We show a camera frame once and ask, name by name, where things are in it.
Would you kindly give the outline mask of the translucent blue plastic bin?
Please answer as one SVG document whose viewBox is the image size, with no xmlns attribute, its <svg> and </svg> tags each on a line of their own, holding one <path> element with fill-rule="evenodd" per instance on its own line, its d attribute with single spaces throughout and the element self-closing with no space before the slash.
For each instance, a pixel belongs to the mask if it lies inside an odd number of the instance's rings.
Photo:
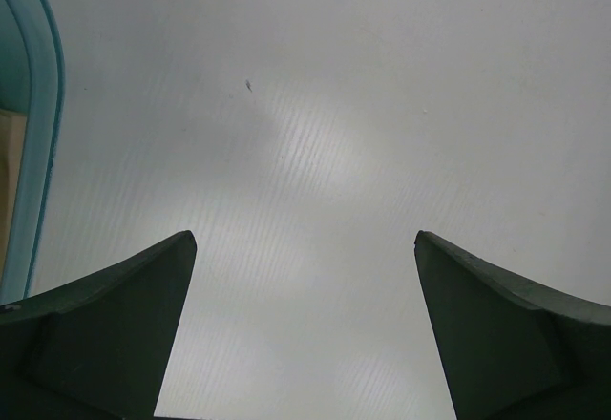
<svg viewBox="0 0 611 420">
<path fill-rule="evenodd" d="M 1 0 L 1 106 L 25 115 L 1 302 L 30 292 L 65 98 L 65 63 L 48 0 Z"/>
</svg>

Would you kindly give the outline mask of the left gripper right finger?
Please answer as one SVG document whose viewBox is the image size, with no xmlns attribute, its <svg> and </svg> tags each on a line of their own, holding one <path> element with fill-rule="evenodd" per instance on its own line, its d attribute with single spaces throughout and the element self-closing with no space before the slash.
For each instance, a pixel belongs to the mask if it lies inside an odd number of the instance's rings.
<svg viewBox="0 0 611 420">
<path fill-rule="evenodd" d="M 457 418 L 609 418 L 609 306 L 432 232 L 417 234 L 414 256 Z"/>
</svg>

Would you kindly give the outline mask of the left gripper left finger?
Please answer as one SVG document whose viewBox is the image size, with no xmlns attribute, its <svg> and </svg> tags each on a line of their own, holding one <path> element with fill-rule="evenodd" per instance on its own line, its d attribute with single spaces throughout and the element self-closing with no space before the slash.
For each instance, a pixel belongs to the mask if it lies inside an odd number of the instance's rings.
<svg viewBox="0 0 611 420">
<path fill-rule="evenodd" d="M 4 419 L 152 419 L 197 254 L 189 231 L 1 307 Z"/>
</svg>

